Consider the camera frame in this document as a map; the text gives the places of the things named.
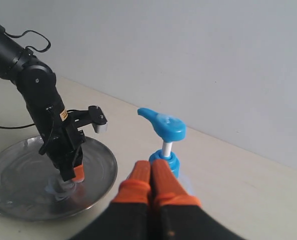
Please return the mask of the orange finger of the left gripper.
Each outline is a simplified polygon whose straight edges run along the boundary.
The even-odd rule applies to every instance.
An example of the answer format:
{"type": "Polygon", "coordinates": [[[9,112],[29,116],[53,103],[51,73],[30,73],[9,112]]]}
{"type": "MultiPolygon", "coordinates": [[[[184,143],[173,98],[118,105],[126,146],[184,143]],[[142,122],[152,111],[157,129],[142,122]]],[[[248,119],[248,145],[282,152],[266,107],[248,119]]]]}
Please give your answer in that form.
{"type": "Polygon", "coordinates": [[[74,170],[75,177],[72,179],[72,181],[73,182],[83,182],[85,179],[83,164],[81,163],[80,165],[75,166],[73,168],[73,170],[74,170]]]}

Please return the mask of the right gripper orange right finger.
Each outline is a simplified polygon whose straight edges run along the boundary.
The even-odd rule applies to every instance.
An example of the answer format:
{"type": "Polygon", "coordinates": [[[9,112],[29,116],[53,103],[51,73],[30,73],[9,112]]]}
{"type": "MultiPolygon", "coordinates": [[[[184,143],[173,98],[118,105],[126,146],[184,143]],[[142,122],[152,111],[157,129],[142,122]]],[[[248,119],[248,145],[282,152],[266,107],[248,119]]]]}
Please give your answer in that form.
{"type": "Polygon", "coordinates": [[[202,209],[200,200],[187,193],[166,160],[154,160],[151,171],[161,240],[243,239],[202,209]]]}

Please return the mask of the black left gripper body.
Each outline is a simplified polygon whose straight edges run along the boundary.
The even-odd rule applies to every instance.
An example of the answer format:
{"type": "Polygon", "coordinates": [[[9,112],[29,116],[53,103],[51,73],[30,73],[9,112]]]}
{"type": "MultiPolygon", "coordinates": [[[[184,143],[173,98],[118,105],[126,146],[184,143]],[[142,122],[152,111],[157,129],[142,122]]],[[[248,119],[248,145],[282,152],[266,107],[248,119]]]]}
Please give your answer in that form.
{"type": "Polygon", "coordinates": [[[80,127],[92,124],[87,110],[42,108],[38,110],[38,132],[43,140],[40,155],[47,155],[63,181],[75,177],[74,167],[83,164],[82,144],[86,141],[80,127]]]}

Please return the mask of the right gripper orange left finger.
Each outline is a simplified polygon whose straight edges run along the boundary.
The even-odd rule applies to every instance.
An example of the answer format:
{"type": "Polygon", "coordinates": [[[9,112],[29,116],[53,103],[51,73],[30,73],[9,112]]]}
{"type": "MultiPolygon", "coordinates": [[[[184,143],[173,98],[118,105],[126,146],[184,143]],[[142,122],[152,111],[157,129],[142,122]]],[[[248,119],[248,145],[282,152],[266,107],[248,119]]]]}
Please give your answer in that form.
{"type": "Polygon", "coordinates": [[[151,165],[137,161],[105,211],[73,240],[146,240],[151,165]]]}

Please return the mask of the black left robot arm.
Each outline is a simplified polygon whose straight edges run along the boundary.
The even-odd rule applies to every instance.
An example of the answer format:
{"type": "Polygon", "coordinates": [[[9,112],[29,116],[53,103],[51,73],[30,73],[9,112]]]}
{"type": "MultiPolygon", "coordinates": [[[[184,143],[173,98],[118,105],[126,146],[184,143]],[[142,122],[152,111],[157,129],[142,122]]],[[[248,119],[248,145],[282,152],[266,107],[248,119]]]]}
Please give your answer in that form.
{"type": "Polygon", "coordinates": [[[87,110],[68,111],[58,93],[56,74],[29,47],[13,41],[0,25],[0,78],[11,81],[22,95],[40,134],[40,155],[47,155],[63,181],[85,179],[82,126],[91,123],[87,110]]]}

